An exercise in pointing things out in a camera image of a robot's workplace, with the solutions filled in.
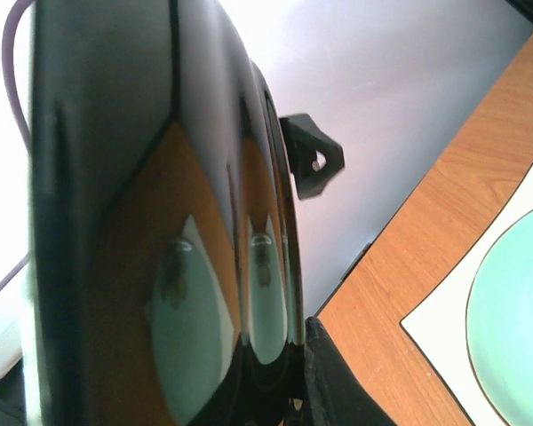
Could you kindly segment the teal floral plate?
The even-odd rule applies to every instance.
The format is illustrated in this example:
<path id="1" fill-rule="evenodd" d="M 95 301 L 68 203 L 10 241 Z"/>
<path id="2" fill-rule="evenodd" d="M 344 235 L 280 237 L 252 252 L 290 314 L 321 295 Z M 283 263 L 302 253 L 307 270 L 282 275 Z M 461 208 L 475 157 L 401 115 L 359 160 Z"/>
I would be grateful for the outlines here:
<path id="1" fill-rule="evenodd" d="M 497 416 L 533 425 L 533 210 L 489 247 L 466 304 L 473 375 Z"/>

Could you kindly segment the black striped round plate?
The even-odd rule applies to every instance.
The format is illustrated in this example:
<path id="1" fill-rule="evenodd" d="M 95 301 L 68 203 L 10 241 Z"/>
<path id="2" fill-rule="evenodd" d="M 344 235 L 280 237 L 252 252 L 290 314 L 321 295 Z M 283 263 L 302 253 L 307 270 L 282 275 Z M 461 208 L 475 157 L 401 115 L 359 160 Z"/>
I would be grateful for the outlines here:
<path id="1" fill-rule="evenodd" d="M 278 118 L 217 1 L 39 1 L 43 425 L 280 425 L 299 326 Z"/>

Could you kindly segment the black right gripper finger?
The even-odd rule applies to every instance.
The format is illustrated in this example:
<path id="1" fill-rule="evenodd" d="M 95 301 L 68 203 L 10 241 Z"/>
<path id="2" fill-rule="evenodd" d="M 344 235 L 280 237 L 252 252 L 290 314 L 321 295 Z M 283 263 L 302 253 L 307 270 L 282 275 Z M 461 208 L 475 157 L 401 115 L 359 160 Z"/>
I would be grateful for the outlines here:
<path id="1" fill-rule="evenodd" d="M 321 321 L 306 320 L 305 425 L 393 425 L 359 384 Z"/>

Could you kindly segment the white square plate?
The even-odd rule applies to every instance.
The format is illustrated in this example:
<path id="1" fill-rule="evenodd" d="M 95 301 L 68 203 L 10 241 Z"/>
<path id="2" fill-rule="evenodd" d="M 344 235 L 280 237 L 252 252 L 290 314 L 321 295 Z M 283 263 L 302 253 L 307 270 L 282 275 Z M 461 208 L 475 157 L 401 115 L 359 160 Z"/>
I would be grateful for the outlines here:
<path id="1" fill-rule="evenodd" d="M 443 280 L 401 321 L 449 393 L 474 425 L 508 425 L 476 382 L 466 345 L 466 304 L 489 247 L 507 227 L 533 210 L 533 163 L 494 220 Z"/>

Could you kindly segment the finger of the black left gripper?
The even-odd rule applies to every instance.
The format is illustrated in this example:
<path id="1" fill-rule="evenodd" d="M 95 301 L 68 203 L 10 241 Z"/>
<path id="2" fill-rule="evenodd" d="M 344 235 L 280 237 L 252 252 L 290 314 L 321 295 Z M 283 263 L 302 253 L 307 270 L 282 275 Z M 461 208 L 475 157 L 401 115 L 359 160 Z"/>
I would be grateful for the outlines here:
<path id="1" fill-rule="evenodd" d="M 342 146 L 324 133 L 309 114 L 283 116 L 279 123 L 298 198 L 307 200 L 321 195 L 345 168 Z"/>

